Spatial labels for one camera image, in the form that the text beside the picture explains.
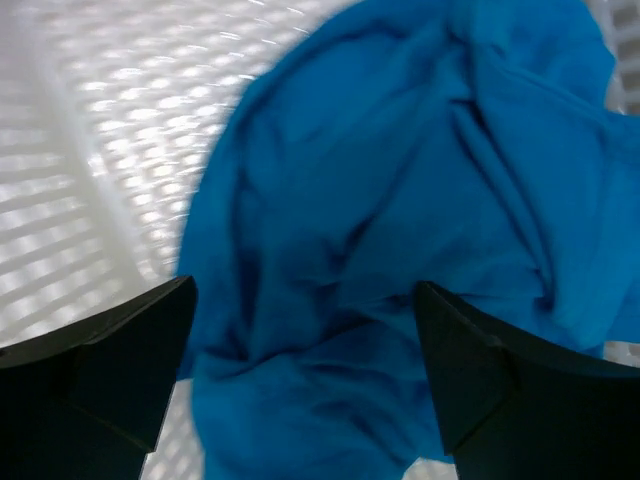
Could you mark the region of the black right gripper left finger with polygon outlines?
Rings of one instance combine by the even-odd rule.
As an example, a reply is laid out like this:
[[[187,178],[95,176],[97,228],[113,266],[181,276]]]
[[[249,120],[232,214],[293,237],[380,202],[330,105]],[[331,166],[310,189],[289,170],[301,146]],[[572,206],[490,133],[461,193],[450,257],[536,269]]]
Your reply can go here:
[[[1,350],[1,476],[137,479],[197,303],[190,276]]]

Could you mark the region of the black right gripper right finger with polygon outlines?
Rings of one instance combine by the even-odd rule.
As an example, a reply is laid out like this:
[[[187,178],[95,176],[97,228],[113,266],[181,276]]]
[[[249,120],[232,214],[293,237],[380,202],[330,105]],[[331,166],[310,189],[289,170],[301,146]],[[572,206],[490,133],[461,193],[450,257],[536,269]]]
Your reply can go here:
[[[638,477],[636,368],[550,343],[431,282],[416,286],[414,312],[459,478]]]

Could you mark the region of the blue t-shirt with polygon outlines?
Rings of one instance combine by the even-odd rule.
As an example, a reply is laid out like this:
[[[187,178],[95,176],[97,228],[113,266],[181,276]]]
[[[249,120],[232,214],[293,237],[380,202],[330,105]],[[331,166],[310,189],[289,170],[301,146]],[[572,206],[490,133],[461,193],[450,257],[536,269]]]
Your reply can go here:
[[[208,479],[445,461],[421,281],[598,357],[639,339],[639,121],[581,1],[363,1],[254,81],[195,194]]]

